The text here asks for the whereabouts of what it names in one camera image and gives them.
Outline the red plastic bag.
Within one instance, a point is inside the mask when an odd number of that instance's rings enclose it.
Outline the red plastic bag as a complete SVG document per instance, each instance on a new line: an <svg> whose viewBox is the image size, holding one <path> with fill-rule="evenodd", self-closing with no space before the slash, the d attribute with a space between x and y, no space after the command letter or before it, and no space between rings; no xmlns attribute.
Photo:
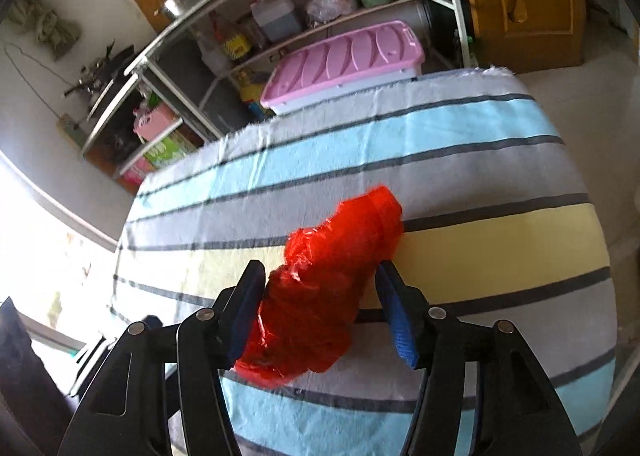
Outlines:
<svg viewBox="0 0 640 456"><path fill-rule="evenodd" d="M404 234L401 215L394 194L378 186L344 200L322 223L290 234L234 371L275 388L333 366L352 346L369 280Z"/></svg>

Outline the metal kitchen shelf rack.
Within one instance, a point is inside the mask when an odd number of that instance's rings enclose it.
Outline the metal kitchen shelf rack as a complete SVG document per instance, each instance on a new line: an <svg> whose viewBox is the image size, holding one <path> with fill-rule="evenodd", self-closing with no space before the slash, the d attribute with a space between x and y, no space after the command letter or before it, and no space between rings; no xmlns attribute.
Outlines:
<svg viewBox="0 0 640 456"><path fill-rule="evenodd" d="M447 66L469 65L471 37L462 0L292 0L304 25L297 36L270 42L250 12L257 0L201 0L170 24L118 72L89 112L93 127L81 155L118 180L140 180L155 169L144 154L179 131L195 147L267 117L260 97L272 68L289 52L374 18L389 20L416 8L411 23L427 38L430 52ZM245 34L252 45L235 63L214 37L210 12ZM163 102L178 116L151 141L134 133L134 110Z"/></svg>

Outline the striped towel tablecloth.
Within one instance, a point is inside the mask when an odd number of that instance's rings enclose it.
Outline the striped towel tablecloth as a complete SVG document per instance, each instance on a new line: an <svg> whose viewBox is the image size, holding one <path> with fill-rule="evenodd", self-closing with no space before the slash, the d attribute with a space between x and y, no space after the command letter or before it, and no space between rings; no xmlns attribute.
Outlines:
<svg viewBox="0 0 640 456"><path fill-rule="evenodd" d="M147 176L116 252L114 328L180 322L248 261L276 268L288 234L379 185L402 207L404 281L466 322L510 320L576 434L596 430L615 365L608 250L559 132L497 68L334 98Z"/></svg>

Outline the green milk carton box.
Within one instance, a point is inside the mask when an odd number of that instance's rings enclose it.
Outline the green milk carton box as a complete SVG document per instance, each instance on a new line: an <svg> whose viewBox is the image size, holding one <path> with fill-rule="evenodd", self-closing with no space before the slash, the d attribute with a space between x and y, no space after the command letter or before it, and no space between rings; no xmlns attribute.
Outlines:
<svg viewBox="0 0 640 456"><path fill-rule="evenodd" d="M179 131L171 132L152 146L145 158L155 169L161 169L191 155L196 147Z"/></svg>

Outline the black wok pan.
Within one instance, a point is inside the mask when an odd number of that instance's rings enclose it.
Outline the black wok pan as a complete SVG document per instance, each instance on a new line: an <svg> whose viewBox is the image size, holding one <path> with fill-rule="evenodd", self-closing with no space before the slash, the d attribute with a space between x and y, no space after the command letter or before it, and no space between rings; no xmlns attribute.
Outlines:
<svg viewBox="0 0 640 456"><path fill-rule="evenodd" d="M89 66L81 68L79 80L63 92L63 98L78 91L93 96L100 93L104 86L117 76L122 66L126 66L128 60L134 57L134 45L125 46L116 54L113 54L114 46L115 41L112 41L106 46L102 56L99 56Z"/></svg>

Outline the pink storage box lid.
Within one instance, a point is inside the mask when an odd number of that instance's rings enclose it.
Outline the pink storage box lid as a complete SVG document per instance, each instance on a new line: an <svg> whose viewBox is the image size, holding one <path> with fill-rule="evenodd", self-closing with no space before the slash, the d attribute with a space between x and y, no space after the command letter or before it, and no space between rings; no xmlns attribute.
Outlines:
<svg viewBox="0 0 640 456"><path fill-rule="evenodd" d="M367 26L285 55L260 102L286 114L374 86L421 75L425 52L402 20Z"/></svg>

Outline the dark sauce bottle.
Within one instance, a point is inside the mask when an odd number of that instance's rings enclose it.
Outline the dark sauce bottle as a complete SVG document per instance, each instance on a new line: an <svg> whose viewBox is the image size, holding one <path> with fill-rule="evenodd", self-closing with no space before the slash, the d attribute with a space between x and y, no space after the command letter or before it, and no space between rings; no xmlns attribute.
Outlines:
<svg viewBox="0 0 640 456"><path fill-rule="evenodd" d="M252 45L235 24L229 22L217 12L209 13L213 25L214 37L232 62L239 63L246 60L252 52Z"/></svg>

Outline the white oil jug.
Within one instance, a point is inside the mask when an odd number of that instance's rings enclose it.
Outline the white oil jug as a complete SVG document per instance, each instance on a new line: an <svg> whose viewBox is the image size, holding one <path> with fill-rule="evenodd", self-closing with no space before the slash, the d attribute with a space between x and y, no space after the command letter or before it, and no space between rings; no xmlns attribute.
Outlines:
<svg viewBox="0 0 640 456"><path fill-rule="evenodd" d="M250 5L254 21L272 43L288 40L304 31L292 0L257 0Z"/></svg>

